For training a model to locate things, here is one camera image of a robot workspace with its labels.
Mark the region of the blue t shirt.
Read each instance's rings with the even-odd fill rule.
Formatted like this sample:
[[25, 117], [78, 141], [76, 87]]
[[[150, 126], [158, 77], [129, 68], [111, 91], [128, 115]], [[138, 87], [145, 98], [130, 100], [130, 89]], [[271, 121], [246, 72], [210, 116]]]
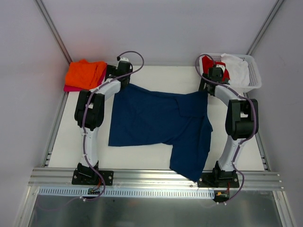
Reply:
[[211, 146], [208, 94], [149, 91], [130, 84], [115, 94], [109, 146], [172, 146], [169, 167], [197, 182]]

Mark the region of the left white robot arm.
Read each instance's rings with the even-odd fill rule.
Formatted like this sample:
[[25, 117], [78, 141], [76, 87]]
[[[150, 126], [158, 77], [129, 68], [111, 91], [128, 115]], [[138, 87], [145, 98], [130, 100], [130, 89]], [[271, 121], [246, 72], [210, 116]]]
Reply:
[[132, 72], [131, 62], [119, 58], [116, 66], [107, 65], [102, 85], [79, 92], [74, 119], [80, 127], [83, 143], [82, 158], [73, 173], [73, 185], [99, 184], [105, 176], [113, 175], [109, 171], [100, 173], [98, 169], [98, 131], [104, 120], [105, 101], [129, 84]]

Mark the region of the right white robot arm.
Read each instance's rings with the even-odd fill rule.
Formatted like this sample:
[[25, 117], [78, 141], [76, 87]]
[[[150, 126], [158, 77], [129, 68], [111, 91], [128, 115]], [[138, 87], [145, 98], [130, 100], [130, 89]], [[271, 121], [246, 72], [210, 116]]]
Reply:
[[236, 164], [245, 144], [258, 132], [258, 102], [243, 97], [228, 86], [227, 81], [223, 81], [223, 69], [216, 65], [201, 75], [199, 90], [206, 91], [227, 106], [225, 131], [228, 137], [212, 172], [203, 173], [198, 183], [214, 188], [238, 188]]

